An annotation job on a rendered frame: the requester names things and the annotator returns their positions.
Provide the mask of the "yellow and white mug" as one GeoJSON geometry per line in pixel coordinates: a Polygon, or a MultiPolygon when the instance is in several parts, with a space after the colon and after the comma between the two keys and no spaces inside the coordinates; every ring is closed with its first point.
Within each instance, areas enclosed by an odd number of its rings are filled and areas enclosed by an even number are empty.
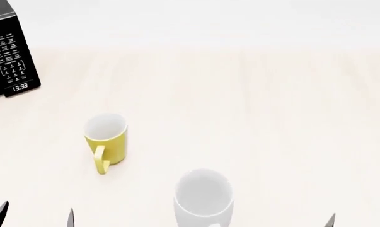
{"type": "Polygon", "coordinates": [[[101,113],[87,121],[84,138],[93,153],[99,174],[106,174],[111,165],[124,160],[127,154],[127,134],[127,121],[117,113],[101,113]]]}

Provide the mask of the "black microwave oven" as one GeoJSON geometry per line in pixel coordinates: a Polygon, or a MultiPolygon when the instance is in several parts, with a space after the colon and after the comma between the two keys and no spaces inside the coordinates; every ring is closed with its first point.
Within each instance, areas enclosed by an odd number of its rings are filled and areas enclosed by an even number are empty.
{"type": "Polygon", "coordinates": [[[0,0],[0,96],[41,86],[20,21],[8,0],[0,0]]]}

